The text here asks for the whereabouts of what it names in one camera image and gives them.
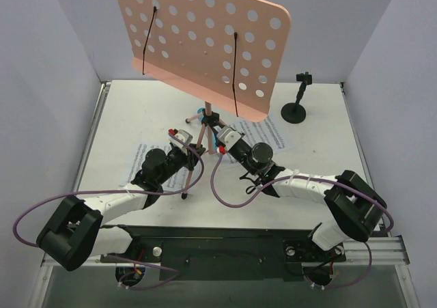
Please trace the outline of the blue toy microphone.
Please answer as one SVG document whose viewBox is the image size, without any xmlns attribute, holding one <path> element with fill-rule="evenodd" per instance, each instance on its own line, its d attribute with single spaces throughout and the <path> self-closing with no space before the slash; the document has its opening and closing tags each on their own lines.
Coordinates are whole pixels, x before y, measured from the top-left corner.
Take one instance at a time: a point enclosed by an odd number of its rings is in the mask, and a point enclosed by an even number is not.
<svg viewBox="0 0 437 308">
<path fill-rule="evenodd" d="M 204 136 L 207 136 L 206 153 L 212 155 L 217 152 L 221 142 L 218 140 L 219 130 L 226 126 L 220 115 L 212 110 L 210 103 L 205 103 L 205 107 L 199 114 L 201 129 L 197 138 L 196 148 L 202 146 Z"/>
</svg>

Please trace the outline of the pink perforated music stand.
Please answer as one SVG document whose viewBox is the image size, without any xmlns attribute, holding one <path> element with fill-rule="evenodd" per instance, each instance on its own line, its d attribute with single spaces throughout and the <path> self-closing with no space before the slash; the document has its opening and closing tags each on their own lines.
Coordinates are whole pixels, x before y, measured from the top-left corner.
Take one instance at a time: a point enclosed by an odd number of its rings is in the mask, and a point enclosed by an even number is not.
<svg viewBox="0 0 437 308">
<path fill-rule="evenodd" d="M 292 26 L 265 0 L 117 0 L 144 75 L 252 122 L 270 110 Z"/>
</svg>

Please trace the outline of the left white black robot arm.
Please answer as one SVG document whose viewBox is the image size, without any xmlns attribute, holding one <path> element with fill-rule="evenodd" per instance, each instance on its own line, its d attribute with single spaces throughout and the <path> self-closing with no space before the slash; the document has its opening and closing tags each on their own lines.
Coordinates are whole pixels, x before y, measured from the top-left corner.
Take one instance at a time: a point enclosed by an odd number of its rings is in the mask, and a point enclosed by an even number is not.
<svg viewBox="0 0 437 308">
<path fill-rule="evenodd" d="M 124 226 L 109 227 L 107 223 L 150 207 L 163 193 L 162 185 L 181 168 L 195 166 L 205 150 L 196 145 L 189 150 L 173 146 L 169 152 L 152 149 L 120 193 L 65 197 L 38 235 L 37 246 L 67 271 L 92 256 L 127 252 L 134 236 Z"/>
</svg>

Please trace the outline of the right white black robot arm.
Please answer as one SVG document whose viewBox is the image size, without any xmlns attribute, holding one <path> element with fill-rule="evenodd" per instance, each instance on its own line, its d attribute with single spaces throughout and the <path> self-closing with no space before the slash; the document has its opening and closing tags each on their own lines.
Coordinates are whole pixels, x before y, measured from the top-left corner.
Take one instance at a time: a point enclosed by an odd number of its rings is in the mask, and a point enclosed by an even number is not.
<svg viewBox="0 0 437 308">
<path fill-rule="evenodd" d="M 387 214 L 385 201 L 353 171 L 345 170 L 338 176 L 312 176 L 276 164 L 268 144 L 260 142 L 250 146 L 242 133 L 230 126 L 214 131 L 214 136 L 219 154 L 230 155 L 246 171 L 242 179 L 252 183 L 246 190 L 250 196 L 246 202 L 227 203 L 213 191 L 216 199 L 228 208 L 243 208 L 263 193 L 326 206 L 331 218 L 318 223 L 309 235 L 323 251 L 349 239 L 367 242 Z"/>
</svg>

